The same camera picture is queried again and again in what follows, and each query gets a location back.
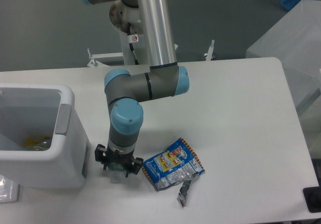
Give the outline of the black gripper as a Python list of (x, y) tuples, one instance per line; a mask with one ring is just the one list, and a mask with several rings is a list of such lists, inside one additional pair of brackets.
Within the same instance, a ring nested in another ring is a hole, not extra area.
[(120, 164), (126, 171), (125, 177), (129, 174), (137, 175), (143, 166), (142, 158), (133, 158), (134, 150), (127, 154), (121, 154), (119, 151), (112, 151), (109, 147), (107, 149), (104, 145), (98, 144), (94, 151), (95, 161), (103, 165), (103, 170), (107, 169), (109, 163), (115, 162)]

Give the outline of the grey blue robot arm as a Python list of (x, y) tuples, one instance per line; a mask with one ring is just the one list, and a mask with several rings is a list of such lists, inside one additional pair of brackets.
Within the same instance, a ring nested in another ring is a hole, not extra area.
[(149, 71), (132, 75), (114, 69), (104, 78), (110, 119), (106, 146), (98, 145), (95, 160), (104, 169), (137, 174), (143, 159), (133, 153), (143, 123), (144, 101), (176, 96), (189, 90), (186, 68), (177, 63), (167, 0), (83, 0), (111, 2), (110, 22), (123, 40), (125, 63), (147, 64)]

